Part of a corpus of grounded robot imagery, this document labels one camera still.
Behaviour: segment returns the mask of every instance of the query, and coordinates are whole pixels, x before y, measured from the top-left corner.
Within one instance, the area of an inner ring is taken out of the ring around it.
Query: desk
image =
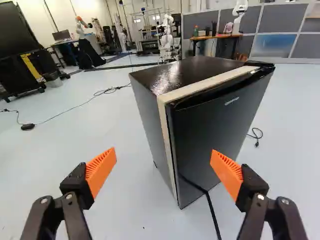
[[[234,39],[233,41],[233,48],[232,48],[232,59],[235,59],[235,53],[236,53],[236,48],[237,48],[237,44],[238,44],[238,40],[239,37],[243,36],[243,34],[218,34],[215,36],[193,36],[190,38],[191,41],[193,41],[193,56],[196,55],[196,46],[197,46],[197,42],[199,41],[205,41],[208,39],[228,39],[228,38],[232,38]]]
[[[79,42],[79,40],[67,40],[67,41],[59,41],[59,42],[56,42],[51,45],[51,48],[53,49],[53,53],[56,55],[56,57],[58,58],[58,61],[60,62],[60,64],[62,65],[63,68],[64,68],[64,66],[63,66],[63,63],[61,62],[61,59],[59,58],[59,56],[57,54],[56,47],[58,47],[59,45],[66,45],[67,49],[68,49],[68,53],[70,54],[70,56],[74,60],[75,64],[78,65],[77,58],[74,55],[74,53],[72,52],[71,47],[69,46],[69,44],[73,44],[73,43],[77,43],[77,42]]]

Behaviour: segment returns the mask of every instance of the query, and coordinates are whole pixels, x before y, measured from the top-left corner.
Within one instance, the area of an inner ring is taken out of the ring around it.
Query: black cable
[[[132,61],[131,61],[131,52],[129,52],[129,59],[130,59],[130,65],[131,65],[131,72],[133,72],[134,71],[134,68],[132,67]]]
[[[212,202],[211,202],[211,198],[210,198],[209,192],[207,190],[205,190],[204,188],[202,188],[201,186],[199,186],[199,185],[195,184],[194,182],[188,180],[181,173],[179,173],[179,176],[184,181],[186,181],[188,184],[190,184],[191,186],[193,186],[194,188],[198,189],[203,194],[205,194],[206,200],[207,200],[207,202],[209,204],[209,208],[210,208],[210,212],[211,212],[211,216],[212,216],[212,220],[213,220],[213,224],[214,224],[214,228],[215,228],[215,232],[216,232],[216,237],[218,238],[218,240],[222,240],[221,234],[220,234],[219,225],[218,225],[218,220],[217,220],[217,217],[216,217],[216,214],[215,214],[214,206],[212,205]]]
[[[257,133],[255,132],[255,130],[258,130],[261,134],[261,136],[258,136],[257,135]],[[256,140],[256,142],[255,142],[255,147],[257,148],[257,147],[259,147],[259,139],[262,139],[262,137],[264,136],[264,132],[261,130],[261,129],[259,129],[259,128],[257,128],[257,127],[253,127],[252,129],[251,129],[251,131],[253,132],[253,135],[250,135],[250,134],[248,134],[247,133],[247,135],[249,136],[249,137],[251,137],[251,138],[254,138],[255,140]]]
[[[52,117],[48,118],[48,119],[45,120],[45,121],[42,121],[42,122],[39,122],[39,123],[35,123],[34,125],[44,124],[44,123],[46,123],[46,122],[48,122],[48,121],[50,121],[50,120],[52,120],[52,119],[54,119],[54,118],[62,115],[62,114],[65,114],[65,113],[67,113],[67,112],[69,112],[69,111],[71,111],[71,110],[73,110],[73,109],[75,109],[75,108],[81,107],[81,106],[89,103],[89,102],[92,101],[93,99],[95,99],[95,98],[97,98],[97,97],[99,97],[99,96],[101,96],[101,95],[103,95],[103,94],[112,94],[112,93],[114,93],[115,91],[120,90],[120,89],[122,89],[122,88],[129,88],[129,87],[130,87],[130,84],[131,84],[131,83],[128,83],[128,84],[123,85],[123,86],[116,86],[116,87],[113,87],[113,86],[112,86],[112,87],[109,87],[109,88],[107,88],[107,89],[97,91],[97,92],[95,92],[95,93],[93,94],[93,97],[91,97],[89,100],[87,100],[87,101],[85,101],[85,102],[83,102],[83,103],[81,103],[81,104],[79,104],[79,105],[77,105],[77,106],[74,106],[74,107],[72,107],[72,108],[69,108],[68,110],[65,110],[65,111],[63,111],[63,112],[60,112],[59,114],[57,114],[57,115],[55,115],[55,116],[52,116]],[[3,110],[0,111],[0,113],[2,113],[2,112],[9,112],[9,113],[15,112],[15,113],[17,113],[16,122],[17,122],[19,125],[24,125],[24,124],[25,124],[25,123],[20,123],[20,122],[19,122],[19,111],[18,111],[18,110],[8,110],[8,109],[5,108],[5,109],[3,109]]]
[[[19,124],[19,125],[24,125],[23,123],[20,123],[19,122],[19,111],[18,110],[9,110],[9,109],[3,109],[3,110],[1,110],[0,111],[0,113],[4,113],[4,112],[8,112],[8,113],[13,113],[13,112],[15,112],[15,113],[17,113],[17,115],[16,115],[16,123],[17,124]]]

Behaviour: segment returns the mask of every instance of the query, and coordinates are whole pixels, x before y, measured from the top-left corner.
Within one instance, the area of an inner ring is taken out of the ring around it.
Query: black mini fridge
[[[275,70],[271,63],[194,56],[129,74],[160,171],[183,209],[219,179],[212,149],[236,160]]]

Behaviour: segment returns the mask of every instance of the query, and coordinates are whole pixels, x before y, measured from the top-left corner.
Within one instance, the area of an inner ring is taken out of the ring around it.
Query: floor
[[[126,56],[108,66],[155,62]],[[22,123],[39,123],[90,99],[99,90],[129,83],[143,67],[80,72],[33,94],[0,101],[19,110]],[[320,65],[278,64],[253,127],[264,132],[259,148],[249,137],[238,163],[247,163],[270,186],[269,197],[295,201],[309,239],[319,239]],[[34,200],[60,195],[59,183],[79,162],[115,147],[117,164],[85,217],[95,240],[212,240],[215,228],[205,197],[184,210],[155,168],[133,90],[102,95],[34,130],[20,130],[14,113],[0,114],[0,239],[18,240]],[[222,239],[234,240],[244,215],[219,184],[210,191]],[[262,239],[272,239],[265,225]],[[64,224],[57,239],[67,239]]]

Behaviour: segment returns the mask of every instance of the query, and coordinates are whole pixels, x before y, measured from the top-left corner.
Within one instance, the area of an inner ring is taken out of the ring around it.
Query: window
[[[153,20],[159,20],[159,19],[160,19],[160,16],[159,16],[159,15],[153,16],[152,19],[153,19]]]

